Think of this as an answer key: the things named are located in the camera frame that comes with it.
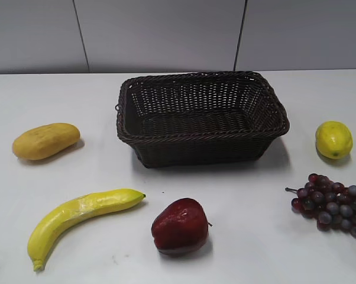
grape stem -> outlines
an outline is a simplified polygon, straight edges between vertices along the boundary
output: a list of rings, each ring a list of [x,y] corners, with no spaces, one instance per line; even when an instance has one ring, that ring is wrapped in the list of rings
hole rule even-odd
[[[285,188],[286,191],[288,192],[292,192],[292,193],[296,193],[297,190],[296,189],[292,189],[292,188]]]

apple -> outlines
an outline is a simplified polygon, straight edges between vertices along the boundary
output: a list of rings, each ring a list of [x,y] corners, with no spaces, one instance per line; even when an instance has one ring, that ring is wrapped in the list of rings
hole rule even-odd
[[[208,221],[202,206],[191,198],[170,204],[151,228],[160,253],[178,256],[199,250],[208,238]]]

white wall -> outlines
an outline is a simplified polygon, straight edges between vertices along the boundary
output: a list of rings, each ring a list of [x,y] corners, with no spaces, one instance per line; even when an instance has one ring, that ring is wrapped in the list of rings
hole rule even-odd
[[[92,72],[233,70],[244,0],[76,0]]]
[[[237,70],[356,68],[356,0],[249,0]]]
[[[72,0],[0,0],[0,73],[87,71]]]

banana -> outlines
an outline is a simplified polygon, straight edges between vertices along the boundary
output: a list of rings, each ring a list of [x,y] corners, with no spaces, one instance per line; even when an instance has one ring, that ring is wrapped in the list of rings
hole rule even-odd
[[[84,195],[61,204],[40,221],[28,241],[28,255],[34,271],[44,269],[52,245],[68,228],[95,216],[131,208],[144,198],[145,194],[133,189],[116,189]]]

white table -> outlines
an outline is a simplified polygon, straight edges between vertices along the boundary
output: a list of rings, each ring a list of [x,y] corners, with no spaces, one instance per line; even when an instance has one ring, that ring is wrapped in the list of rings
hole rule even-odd
[[[356,184],[356,70],[262,72],[286,107],[290,131],[257,163],[146,169],[119,141],[115,105],[135,74],[0,75],[0,284],[86,283],[356,283],[356,240],[322,233],[291,211],[312,172]],[[314,135],[327,120],[354,136],[351,160],[330,165]],[[69,122],[84,147],[42,163],[24,163],[11,144],[24,131]],[[70,230],[46,269],[35,274],[28,238],[59,204],[90,192],[129,187],[146,193],[137,210]],[[154,218],[182,197],[205,209],[211,242],[182,259],[161,257]]]

